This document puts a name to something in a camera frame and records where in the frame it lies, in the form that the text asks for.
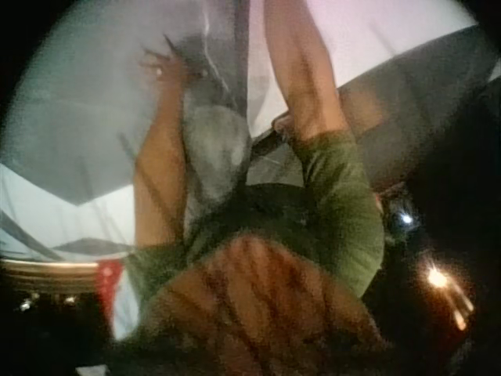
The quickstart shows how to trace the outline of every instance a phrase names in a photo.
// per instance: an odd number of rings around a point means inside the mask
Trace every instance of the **green sleeve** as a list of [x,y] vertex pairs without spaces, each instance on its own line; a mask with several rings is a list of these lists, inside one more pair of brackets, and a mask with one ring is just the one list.
[[382,263],[384,231],[356,143],[349,132],[332,132],[295,151],[329,250],[322,264],[360,297]]
[[137,249],[123,263],[142,312],[160,287],[186,267],[186,258],[182,244],[159,245]]

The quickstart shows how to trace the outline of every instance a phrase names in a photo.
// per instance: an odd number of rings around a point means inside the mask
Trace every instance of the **person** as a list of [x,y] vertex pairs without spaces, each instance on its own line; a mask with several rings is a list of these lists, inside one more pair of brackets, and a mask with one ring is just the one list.
[[305,188],[235,183],[189,236],[182,99],[196,75],[170,41],[169,56],[149,52],[160,98],[136,159],[137,249],[124,261],[140,321],[117,344],[115,371],[328,374],[384,358],[360,300],[384,231],[328,52],[303,0],[265,0],[265,35]]

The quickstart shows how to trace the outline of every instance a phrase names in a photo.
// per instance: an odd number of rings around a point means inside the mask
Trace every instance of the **hand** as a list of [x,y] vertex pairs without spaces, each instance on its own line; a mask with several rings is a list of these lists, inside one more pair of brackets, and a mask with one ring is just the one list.
[[145,59],[140,63],[142,67],[146,68],[156,78],[162,91],[173,85],[184,87],[200,77],[200,74],[193,72],[188,67],[171,40],[166,35],[164,37],[170,53],[165,56],[150,49],[144,49]]

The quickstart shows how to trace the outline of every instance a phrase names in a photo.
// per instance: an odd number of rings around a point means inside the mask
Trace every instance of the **red object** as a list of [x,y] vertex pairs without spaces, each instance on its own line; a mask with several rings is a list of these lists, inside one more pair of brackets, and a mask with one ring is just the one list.
[[97,292],[108,324],[113,319],[115,294],[122,269],[120,260],[103,260],[98,265]]

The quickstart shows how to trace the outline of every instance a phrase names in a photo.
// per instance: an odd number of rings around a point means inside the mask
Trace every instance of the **green shirt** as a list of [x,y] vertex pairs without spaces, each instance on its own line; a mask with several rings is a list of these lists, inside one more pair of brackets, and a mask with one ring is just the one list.
[[163,284],[238,232],[276,240],[342,280],[361,297],[380,268],[384,231],[357,146],[348,132],[297,147],[305,188],[246,186],[196,224],[182,242],[125,259],[140,307]]

